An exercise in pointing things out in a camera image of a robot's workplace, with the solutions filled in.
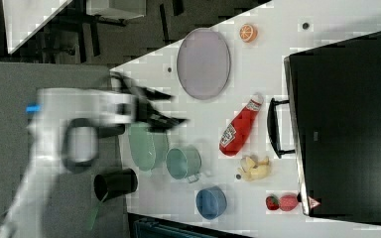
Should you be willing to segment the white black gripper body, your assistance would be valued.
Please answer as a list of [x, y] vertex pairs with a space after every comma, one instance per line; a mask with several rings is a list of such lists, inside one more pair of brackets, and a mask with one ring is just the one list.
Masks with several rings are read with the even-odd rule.
[[129, 93], [110, 92], [105, 95], [107, 126], [145, 122], [149, 113], [146, 98]]

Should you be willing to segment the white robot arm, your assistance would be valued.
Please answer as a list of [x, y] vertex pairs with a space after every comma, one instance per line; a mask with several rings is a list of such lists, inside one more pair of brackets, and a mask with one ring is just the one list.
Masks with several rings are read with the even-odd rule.
[[27, 126], [33, 137], [30, 160], [0, 225], [0, 238], [45, 238], [43, 215], [59, 176], [91, 169], [100, 139], [119, 136], [128, 125], [144, 123], [151, 132], [164, 133], [187, 121], [152, 105], [171, 99], [170, 94], [140, 86], [120, 72], [107, 78], [119, 86], [38, 90], [40, 108]]

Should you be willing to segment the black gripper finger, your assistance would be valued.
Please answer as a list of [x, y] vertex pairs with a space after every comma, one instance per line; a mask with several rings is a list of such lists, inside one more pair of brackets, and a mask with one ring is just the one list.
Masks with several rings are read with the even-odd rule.
[[147, 119], [147, 124], [150, 126], [149, 130], [161, 133], [169, 131], [185, 122], [187, 122], [186, 118], [168, 117], [159, 112], [153, 113]]
[[119, 81], [119, 90], [122, 93], [133, 94], [138, 97], [140, 100], [171, 100], [173, 98], [172, 95], [158, 91], [156, 89], [152, 89], [145, 86], [138, 85], [135, 80], [131, 77], [128, 77], [124, 74], [118, 72], [112, 72], [110, 74], [112, 79]]

